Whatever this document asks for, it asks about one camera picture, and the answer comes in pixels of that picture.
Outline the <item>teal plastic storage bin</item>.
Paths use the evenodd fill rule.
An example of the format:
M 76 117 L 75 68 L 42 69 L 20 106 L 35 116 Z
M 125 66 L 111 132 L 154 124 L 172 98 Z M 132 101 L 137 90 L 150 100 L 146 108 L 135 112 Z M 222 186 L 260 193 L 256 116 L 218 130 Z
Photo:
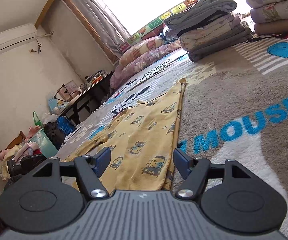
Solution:
M 36 142 L 39 145 L 40 152 L 47 158 L 54 157 L 58 152 L 43 128 L 40 129 L 28 142 Z

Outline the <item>colourful alphabet play mat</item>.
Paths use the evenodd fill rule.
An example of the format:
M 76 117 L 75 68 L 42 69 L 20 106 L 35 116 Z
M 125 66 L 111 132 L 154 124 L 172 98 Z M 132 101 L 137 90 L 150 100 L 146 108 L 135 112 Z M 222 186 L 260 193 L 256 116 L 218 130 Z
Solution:
M 235 0 L 184 0 L 127 38 L 118 49 L 125 53 L 131 46 L 159 35 L 163 26 L 180 36 L 192 30 L 192 27 L 207 25 L 218 16 L 233 12 L 236 8 Z

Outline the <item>white wall air conditioner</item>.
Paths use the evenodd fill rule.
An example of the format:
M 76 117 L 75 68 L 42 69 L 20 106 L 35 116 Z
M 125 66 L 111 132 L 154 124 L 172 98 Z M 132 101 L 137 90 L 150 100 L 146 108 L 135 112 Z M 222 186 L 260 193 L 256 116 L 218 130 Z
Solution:
M 0 32 L 0 54 L 30 42 L 36 34 L 37 29 L 33 23 Z

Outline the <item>purple floral pillow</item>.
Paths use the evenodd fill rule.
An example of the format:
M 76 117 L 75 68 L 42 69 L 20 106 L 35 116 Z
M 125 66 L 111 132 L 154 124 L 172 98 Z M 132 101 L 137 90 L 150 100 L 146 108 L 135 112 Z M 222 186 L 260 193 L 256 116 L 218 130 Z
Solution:
M 117 90 L 132 76 L 179 48 L 180 41 L 176 40 L 144 53 L 125 67 L 119 65 L 110 78 L 110 89 Z

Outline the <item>picture frame on table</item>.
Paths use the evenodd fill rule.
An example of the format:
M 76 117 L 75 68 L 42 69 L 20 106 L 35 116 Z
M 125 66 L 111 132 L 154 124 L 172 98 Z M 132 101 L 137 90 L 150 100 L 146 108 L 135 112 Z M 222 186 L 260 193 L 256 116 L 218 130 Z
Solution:
M 71 80 L 59 89 L 59 95 L 63 100 L 68 100 L 73 93 L 78 91 L 79 87 L 75 81 Z

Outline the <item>blue plastic bag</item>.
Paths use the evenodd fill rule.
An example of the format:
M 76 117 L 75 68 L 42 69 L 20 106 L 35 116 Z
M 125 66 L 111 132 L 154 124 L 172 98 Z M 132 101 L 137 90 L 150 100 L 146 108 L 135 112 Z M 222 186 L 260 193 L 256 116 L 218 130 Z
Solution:
M 64 132 L 65 135 L 69 135 L 76 130 L 75 125 L 64 116 L 58 117 L 57 126 L 61 131 Z

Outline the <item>grey window curtain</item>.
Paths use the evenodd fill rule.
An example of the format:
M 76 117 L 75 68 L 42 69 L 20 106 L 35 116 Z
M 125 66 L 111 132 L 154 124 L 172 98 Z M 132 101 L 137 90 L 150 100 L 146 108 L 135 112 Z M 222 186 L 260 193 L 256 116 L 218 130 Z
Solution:
M 130 36 L 124 25 L 117 19 L 103 0 L 72 0 L 77 9 L 98 33 L 101 41 L 121 57 L 118 46 Z

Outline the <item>green mesh bag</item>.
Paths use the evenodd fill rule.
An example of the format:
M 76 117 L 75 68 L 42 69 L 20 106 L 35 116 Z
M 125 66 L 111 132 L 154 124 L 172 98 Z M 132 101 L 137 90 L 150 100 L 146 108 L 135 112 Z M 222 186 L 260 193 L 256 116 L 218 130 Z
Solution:
M 33 112 L 33 121 L 36 126 L 40 126 L 41 128 L 43 128 L 43 123 L 35 111 Z

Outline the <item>black folding table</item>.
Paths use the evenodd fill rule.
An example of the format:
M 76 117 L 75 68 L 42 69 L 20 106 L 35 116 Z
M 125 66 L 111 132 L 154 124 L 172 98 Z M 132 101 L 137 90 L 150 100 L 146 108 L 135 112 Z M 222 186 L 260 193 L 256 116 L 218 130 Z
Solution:
M 88 115 L 90 115 L 95 109 L 100 107 L 102 100 L 109 94 L 110 78 L 113 73 L 114 71 L 109 72 L 105 77 L 101 78 L 100 81 L 88 87 L 84 92 L 79 94 L 79 96 L 76 96 L 58 116 L 66 117 L 75 125 L 80 124 L 82 120 L 79 113 L 86 110 Z

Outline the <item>grey folded clothes stack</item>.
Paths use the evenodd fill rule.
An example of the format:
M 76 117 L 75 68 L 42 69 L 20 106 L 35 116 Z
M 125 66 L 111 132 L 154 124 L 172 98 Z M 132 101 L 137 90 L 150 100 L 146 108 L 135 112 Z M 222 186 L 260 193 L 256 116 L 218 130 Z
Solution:
M 181 48 L 188 52 L 190 61 L 197 62 L 204 57 L 244 43 L 252 38 L 252 31 L 246 22 L 234 12 L 218 16 L 207 25 L 192 27 L 179 36 Z

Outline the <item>black clothes pile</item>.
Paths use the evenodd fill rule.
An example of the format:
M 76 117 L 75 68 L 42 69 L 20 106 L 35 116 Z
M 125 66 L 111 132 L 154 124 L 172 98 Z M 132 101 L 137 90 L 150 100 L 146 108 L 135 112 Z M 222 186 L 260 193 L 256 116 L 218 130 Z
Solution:
M 56 122 L 48 122 L 45 124 L 44 131 L 55 148 L 59 150 L 65 140 L 65 133 L 58 127 Z

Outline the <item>grey Mickey Mouse blanket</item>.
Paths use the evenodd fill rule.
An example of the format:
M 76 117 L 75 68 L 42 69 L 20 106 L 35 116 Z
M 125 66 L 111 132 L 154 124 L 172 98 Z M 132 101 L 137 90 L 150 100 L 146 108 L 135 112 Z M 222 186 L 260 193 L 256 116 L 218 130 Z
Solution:
M 78 125 L 58 151 L 62 160 L 138 102 L 148 102 L 186 79 L 176 147 L 214 163 L 235 159 L 276 189 L 288 206 L 288 58 L 266 38 L 239 44 L 194 63 L 183 50 L 128 79 Z M 288 237 L 288 210 L 281 227 Z

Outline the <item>yellow printed pajama garment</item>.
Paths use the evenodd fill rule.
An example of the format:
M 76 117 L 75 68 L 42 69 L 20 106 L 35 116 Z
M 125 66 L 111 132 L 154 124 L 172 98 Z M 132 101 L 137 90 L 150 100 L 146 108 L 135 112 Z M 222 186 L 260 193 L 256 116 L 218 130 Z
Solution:
M 72 161 L 94 148 L 108 147 L 111 161 L 100 181 L 109 193 L 169 190 L 185 88 L 186 79 L 182 78 L 168 92 L 125 109 L 65 161 Z

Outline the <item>cream dotted pillow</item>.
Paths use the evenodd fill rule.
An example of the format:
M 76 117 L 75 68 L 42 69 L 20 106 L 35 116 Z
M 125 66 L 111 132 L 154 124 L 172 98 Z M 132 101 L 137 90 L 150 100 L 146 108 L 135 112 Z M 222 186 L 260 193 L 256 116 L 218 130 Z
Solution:
M 146 52 L 154 50 L 164 45 L 164 40 L 160 36 L 155 36 L 141 41 L 129 48 L 120 58 L 119 65 L 125 67 Z

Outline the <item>wooden chair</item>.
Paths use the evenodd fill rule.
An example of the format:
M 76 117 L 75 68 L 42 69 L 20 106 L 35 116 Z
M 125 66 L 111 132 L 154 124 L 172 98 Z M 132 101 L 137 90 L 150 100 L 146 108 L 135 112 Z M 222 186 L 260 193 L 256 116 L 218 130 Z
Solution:
M 23 133 L 23 131 L 20 131 L 19 135 L 12 140 L 12 142 L 6 147 L 6 149 L 11 149 L 15 145 L 20 145 L 25 140 L 26 140 L 26 135 Z

